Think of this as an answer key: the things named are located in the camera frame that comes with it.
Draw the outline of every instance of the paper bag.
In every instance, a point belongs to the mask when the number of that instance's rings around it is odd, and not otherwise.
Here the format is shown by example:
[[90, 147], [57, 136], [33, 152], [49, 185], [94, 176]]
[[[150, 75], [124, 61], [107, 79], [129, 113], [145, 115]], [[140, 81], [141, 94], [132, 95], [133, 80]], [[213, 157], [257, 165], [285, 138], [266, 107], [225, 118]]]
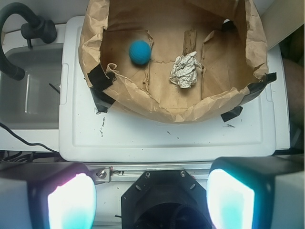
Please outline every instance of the paper bag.
[[[203, 71], [182, 89], [169, 77], [190, 29], [197, 31]], [[136, 40], [152, 49], [145, 66], [129, 58]], [[164, 123], [228, 120], [276, 78], [268, 74], [266, 38], [252, 0], [90, 0], [79, 62], [98, 109], [106, 101]]]

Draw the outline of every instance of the screw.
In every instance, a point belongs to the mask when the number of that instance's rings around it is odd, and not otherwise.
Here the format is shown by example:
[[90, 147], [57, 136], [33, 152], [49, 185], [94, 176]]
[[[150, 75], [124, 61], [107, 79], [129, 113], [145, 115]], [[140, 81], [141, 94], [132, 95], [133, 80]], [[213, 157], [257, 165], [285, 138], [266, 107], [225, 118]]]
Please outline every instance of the screw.
[[96, 173], [96, 175], [98, 176], [98, 178], [104, 179], [107, 176], [107, 173], [105, 170], [101, 170], [98, 173]]
[[185, 173], [184, 171], [181, 171], [181, 172], [180, 172], [180, 176], [181, 176], [181, 177], [185, 177], [185, 176], [186, 176], [186, 173]]

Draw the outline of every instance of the wall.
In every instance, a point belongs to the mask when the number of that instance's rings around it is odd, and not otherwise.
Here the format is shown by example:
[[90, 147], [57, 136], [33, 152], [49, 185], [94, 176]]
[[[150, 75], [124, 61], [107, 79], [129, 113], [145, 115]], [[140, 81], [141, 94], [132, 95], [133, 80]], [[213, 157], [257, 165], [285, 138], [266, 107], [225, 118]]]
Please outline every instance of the wall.
[[[274, 0], [254, 0], [262, 15]], [[89, 0], [0, 0], [0, 9], [12, 2], [22, 2], [34, 13], [51, 19], [55, 23], [65, 23], [75, 16], [85, 15]], [[19, 15], [12, 15], [4, 24], [4, 32], [19, 30], [25, 20]]]

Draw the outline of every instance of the white plastic surface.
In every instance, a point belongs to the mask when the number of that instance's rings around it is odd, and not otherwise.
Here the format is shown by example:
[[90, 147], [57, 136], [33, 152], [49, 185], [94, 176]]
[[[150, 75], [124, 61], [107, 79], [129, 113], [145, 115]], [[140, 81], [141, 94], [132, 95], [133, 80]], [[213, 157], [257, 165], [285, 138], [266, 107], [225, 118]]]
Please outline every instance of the white plastic surface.
[[270, 84], [274, 103], [276, 130], [276, 149], [290, 148], [290, 126], [288, 99], [283, 61], [280, 46], [276, 45], [268, 51], [269, 72], [275, 72], [277, 80]]
[[[226, 123], [216, 117], [196, 124], [168, 125], [112, 108], [108, 113], [96, 114], [78, 62], [83, 19], [72, 18], [66, 25], [59, 122], [63, 158], [84, 162], [186, 162], [219, 156], [267, 156], [276, 150], [273, 96], [277, 94], [272, 94], [270, 85], [243, 105], [239, 117]], [[272, 58], [281, 60], [280, 55]], [[269, 68], [283, 76], [283, 69], [275, 68], [272, 62]], [[288, 119], [281, 122], [288, 126]]]

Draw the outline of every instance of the black tape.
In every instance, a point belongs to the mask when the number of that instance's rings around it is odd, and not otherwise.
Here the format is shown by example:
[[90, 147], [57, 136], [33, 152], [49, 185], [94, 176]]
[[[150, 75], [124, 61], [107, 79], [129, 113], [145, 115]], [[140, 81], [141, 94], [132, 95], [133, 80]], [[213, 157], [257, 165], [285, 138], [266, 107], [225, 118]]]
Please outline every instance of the black tape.
[[88, 74], [89, 80], [93, 85], [91, 94], [98, 112], [107, 112], [107, 109], [115, 102], [113, 98], [106, 95], [103, 90], [110, 87], [116, 80], [115, 74], [104, 72], [102, 66], [99, 64]]
[[234, 25], [233, 21], [227, 21], [221, 27], [221, 32], [227, 32], [229, 30], [235, 30], [236, 26]]
[[227, 122], [233, 118], [236, 118], [237, 116], [240, 115], [242, 112], [243, 108], [241, 105], [255, 99], [257, 96], [260, 95], [260, 93], [265, 89], [265, 87], [276, 80], [276, 73], [269, 73], [264, 76], [264, 79], [261, 82], [258, 83], [250, 83], [247, 87], [250, 91], [248, 95], [245, 95], [244, 98], [242, 99], [241, 103], [235, 107], [233, 110], [228, 111], [224, 114], [221, 115], [221, 118], [223, 119], [224, 122]]
[[276, 80], [276, 73], [266, 74], [264, 79], [258, 83], [251, 83], [248, 85], [248, 89], [250, 93], [245, 95], [239, 106], [255, 99], [257, 96], [261, 94], [261, 92], [265, 89], [265, 87]]
[[239, 116], [240, 113], [242, 112], [242, 110], [243, 110], [243, 108], [241, 106], [237, 106], [233, 110], [222, 114], [221, 118], [223, 119], [224, 122], [227, 122], [227, 121]]

